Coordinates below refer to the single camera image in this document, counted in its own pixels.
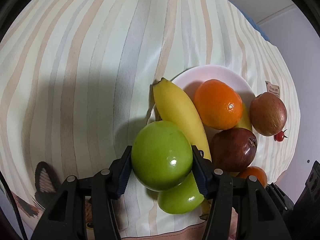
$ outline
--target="striped fabric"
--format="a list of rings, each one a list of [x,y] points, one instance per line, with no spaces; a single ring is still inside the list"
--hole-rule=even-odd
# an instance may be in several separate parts
[[[32,0],[0,43],[0,169],[10,188],[34,203],[40,161],[61,181],[108,168],[145,126],[153,81],[205,64],[233,70],[256,95],[265,81],[280,86],[289,138],[261,136],[253,162],[276,181],[297,142],[297,93],[279,50],[230,2]],[[115,209],[122,237],[202,221],[199,209],[162,212],[133,174]]]

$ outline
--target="metal screw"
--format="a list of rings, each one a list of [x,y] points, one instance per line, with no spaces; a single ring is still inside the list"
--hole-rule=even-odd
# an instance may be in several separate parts
[[[75,181],[76,177],[75,176],[69,176],[67,177],[67,182],[73,182]]]
[[[223,170],[222,169],[215,169],[214,173],[217,175],[222,175],[223,174]]]
[[[108,175],[108,174],[110,174],[110,170],[109,170],[109,169],[103,169],[103,170],[101,171],[101,174],[102,174],[102,175]]]
[[[257,177],[254,176],[254,175],[250,175],[250,176],[249,176],[249,180],[255,182],[255,181],[257,181]]]

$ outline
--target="plate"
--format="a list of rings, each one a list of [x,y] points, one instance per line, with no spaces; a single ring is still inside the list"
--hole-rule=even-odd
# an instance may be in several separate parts
[[[177,77],[175,77],[172,82],[178,87],[182,88],[186,94],[193,99],[193,95],[196,89],[205,81],[210,79],[218,79],[228,86],[232,87],[234,91],[236,91],[242,101],[245,103],[247,109],[249,109],[251,101],[255,98],[254,93],[251,90],[249,84],[244,80],[243,77],[239,76],[232,70],[217,65],[204,65],[198,66],[194,68],[190,68],[185,72],[181,73]],[[155,106],[153,106],[151,110],[150,117],[148,119],[148,124],[156,121],[156,110]],[[204,125],[205,132],[207,134],[208,142],[212,140],[212,137],[219,132],[219,130],[215,130],[211,127]],[[259,143],[260,134],[253,129],[253,133],[257,138],[257,142]]]

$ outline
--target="orange fruit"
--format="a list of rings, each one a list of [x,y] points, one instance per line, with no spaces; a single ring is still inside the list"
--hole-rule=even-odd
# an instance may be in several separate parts
[[[256,176],[264,188],[267,186],[268,184],[267,175],[264,172],[264,170],[261,169],[260,167],[256,167],[256,166],[248,167],[244,171],[241,171],[237,177],[246,179],[250,175]]]
[[[193,103],[202,122],[217,130],[234,127],[242,116],[241,97],[217,79],[202,83],[195,92]]]

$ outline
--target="small red berry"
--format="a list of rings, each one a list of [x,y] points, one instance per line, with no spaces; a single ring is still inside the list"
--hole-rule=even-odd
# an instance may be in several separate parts
[[[281,131],[279,133],[277,133],[276,135],[273,136],[273,138],[275,139],[275,141],[278,141],[278,142],[282,142],[284,140],[284,138],[287,138],[287,136],[284,135],[284,131]]]

